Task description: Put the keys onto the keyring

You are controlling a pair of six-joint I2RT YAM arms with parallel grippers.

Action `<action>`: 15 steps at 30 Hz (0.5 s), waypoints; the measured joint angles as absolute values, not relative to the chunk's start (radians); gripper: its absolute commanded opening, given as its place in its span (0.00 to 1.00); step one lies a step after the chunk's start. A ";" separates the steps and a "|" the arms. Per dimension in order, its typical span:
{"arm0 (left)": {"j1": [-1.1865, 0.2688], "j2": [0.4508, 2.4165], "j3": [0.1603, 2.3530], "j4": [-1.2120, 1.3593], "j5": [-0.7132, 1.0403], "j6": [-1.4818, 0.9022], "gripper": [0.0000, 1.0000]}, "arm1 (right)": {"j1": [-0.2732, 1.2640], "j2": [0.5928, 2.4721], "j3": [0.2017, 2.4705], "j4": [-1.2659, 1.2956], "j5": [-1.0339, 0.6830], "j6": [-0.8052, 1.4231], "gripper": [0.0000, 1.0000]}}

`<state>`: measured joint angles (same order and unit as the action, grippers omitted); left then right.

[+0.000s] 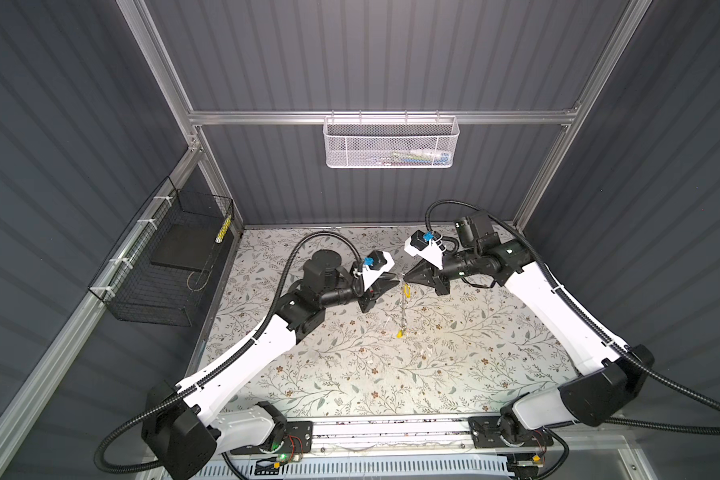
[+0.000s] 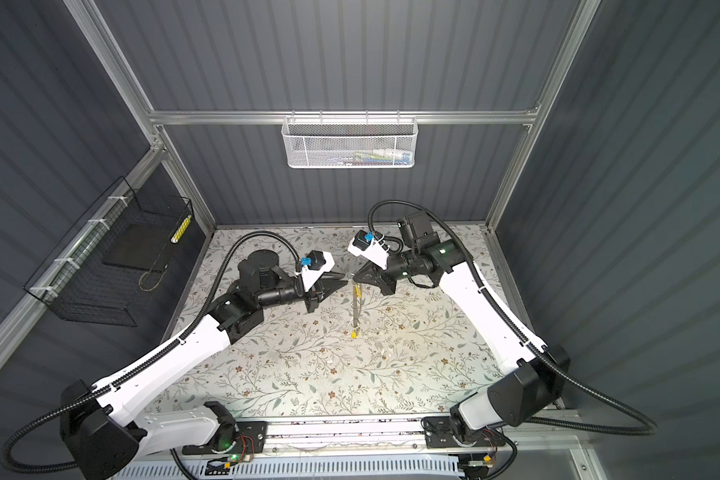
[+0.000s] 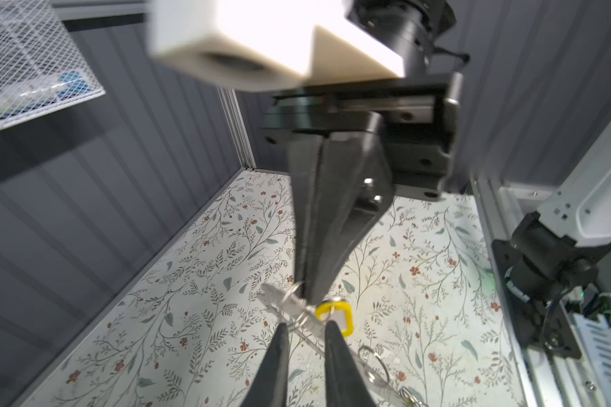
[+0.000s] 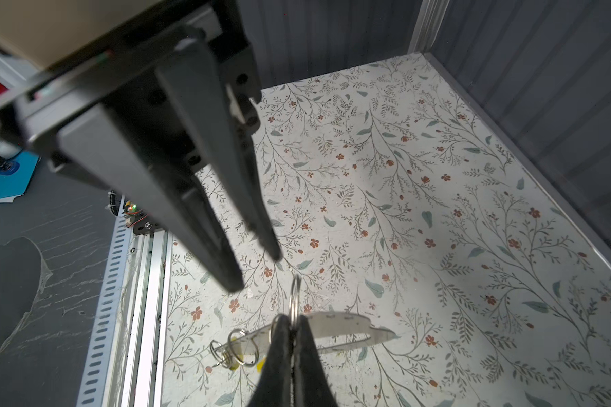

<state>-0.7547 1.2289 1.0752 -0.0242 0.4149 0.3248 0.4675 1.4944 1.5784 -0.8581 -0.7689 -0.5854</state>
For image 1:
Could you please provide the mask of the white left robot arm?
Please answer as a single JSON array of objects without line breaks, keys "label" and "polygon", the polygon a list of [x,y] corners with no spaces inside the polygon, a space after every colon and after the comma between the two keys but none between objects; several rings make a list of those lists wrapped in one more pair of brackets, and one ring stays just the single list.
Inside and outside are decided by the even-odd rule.
[{"label": "white left robot arm", "polygon": [[285,441],[287,420],[268,401],[220,418],[225,405],[273,360],[301,343],[320,326],[333,306],[357,303],[368,312],[386,291],[397,285],[394,260],[374,250],[350,273],[341,256],[319,250],[303,265],[303,276],[279,296],[269,321],[254,330],[214,362],[177,385],[152,389],[153,406],[187,387],[190,393],[176,405],[146,420],[141,436],[174,479],[189,479],[215,455],[244,447],[278,451]]}]

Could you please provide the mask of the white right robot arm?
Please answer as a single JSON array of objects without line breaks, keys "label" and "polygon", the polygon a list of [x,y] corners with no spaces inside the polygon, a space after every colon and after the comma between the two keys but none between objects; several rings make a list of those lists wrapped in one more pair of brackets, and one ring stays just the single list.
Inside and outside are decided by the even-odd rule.
[{"label": "white right robot arm", "polygon": [[[456,279],[487,275],[521,300],[567,352],[576,378],[535,393],[526,393],[500,411],[497,430],[509,446],[520,446],[534,432],[552,425],[580,423],[597,427],[606,422],[642,390],[646,373],[625,354],[651,365],[654,358],[642,345],[631,348],[610,334],[601,339],[602,325],[567,290],[547,277],[542,262],[518,238],[502,241],[490,215],[479,211],[454,223],[457,249],[446,249],[446,239],[427,229],[415,231],[404,250],[418,263],[404,279],[427,286],[439,296],[450,292]],[[616,352],[623,348],[625,353]]]}]

